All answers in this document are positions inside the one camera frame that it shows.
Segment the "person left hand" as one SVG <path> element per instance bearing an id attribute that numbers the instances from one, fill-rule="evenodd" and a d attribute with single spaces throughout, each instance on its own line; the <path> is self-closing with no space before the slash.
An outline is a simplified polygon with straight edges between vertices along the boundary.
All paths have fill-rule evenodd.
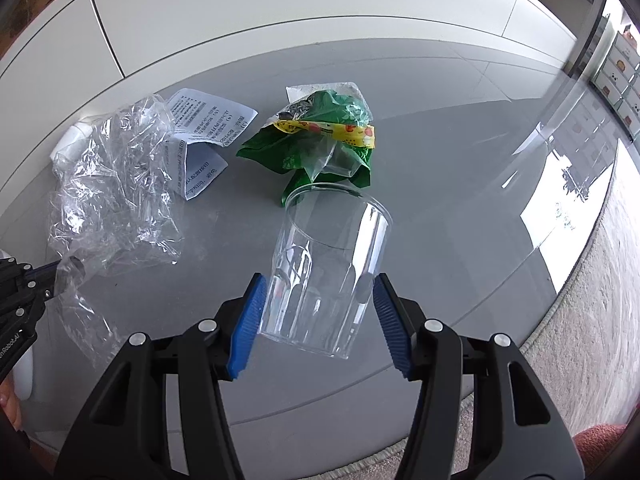
<path id="1" fill-rule="evenodd" d="M 14 388 L 14 381 L 9 375 L 0 386 L 0 403 L 4 414 L 16 430 L 22 429 L 22 411 L 20 399 Z"/>

